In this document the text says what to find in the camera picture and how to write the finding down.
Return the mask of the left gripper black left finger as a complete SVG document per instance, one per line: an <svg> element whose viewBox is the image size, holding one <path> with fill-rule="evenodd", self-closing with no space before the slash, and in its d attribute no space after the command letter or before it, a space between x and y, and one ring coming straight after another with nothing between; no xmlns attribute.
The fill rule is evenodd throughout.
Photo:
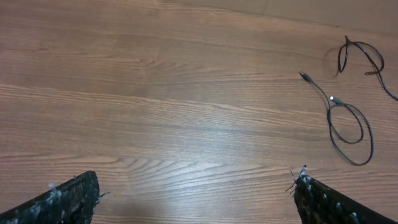
<svg viewBox="0 0 398 224"><path fill-rule="evenodd" d="M1 214L1 224L70 223L90 224L100 187L96 172L86 171Z"/></svg>

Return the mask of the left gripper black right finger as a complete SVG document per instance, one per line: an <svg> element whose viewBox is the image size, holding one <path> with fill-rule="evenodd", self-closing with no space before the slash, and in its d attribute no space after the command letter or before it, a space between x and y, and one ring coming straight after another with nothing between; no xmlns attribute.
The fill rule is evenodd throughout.
<svg viewBox="0 0 398 224"><path fill-rule="evenodd" d="M397 224L306 174L304 165L287 189L302 224Z"/></svg>

